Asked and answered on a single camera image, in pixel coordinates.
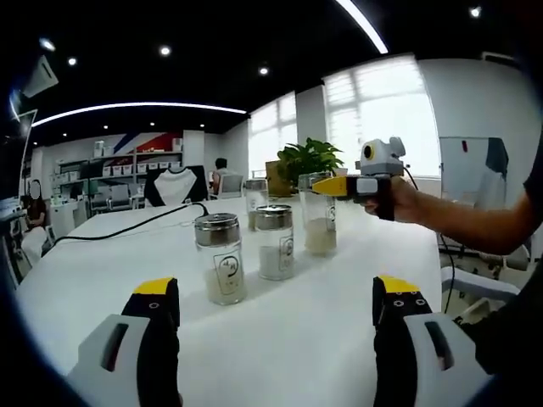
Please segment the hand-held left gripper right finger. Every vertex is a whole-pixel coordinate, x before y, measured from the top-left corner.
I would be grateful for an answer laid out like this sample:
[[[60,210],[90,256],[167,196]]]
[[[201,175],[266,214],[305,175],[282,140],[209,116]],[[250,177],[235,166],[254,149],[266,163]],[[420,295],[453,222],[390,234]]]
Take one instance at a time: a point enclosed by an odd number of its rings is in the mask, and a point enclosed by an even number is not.
[[[375,406],[468,406],[488,383],[474,342],[419,288],[392,276],[372,281]]]

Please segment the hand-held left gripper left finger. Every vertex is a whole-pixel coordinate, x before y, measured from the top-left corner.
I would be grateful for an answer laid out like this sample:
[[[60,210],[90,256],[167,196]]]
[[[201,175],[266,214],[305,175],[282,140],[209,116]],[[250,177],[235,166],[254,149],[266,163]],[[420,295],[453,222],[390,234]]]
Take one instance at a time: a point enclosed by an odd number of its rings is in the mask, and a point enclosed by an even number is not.
[[[177,279],[140,284],[79,345],[67,382],[90,406],[180,406]]]

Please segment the person's right hand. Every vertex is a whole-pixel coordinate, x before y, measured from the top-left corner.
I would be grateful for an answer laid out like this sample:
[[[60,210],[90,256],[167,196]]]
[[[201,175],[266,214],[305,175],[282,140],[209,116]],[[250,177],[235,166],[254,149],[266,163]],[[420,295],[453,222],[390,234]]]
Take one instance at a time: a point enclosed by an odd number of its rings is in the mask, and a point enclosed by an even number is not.
[[[447,202],[418,191],[399,176],[390,179],[390,186],[395,220],[425,226],[435,231],[439,214]]]

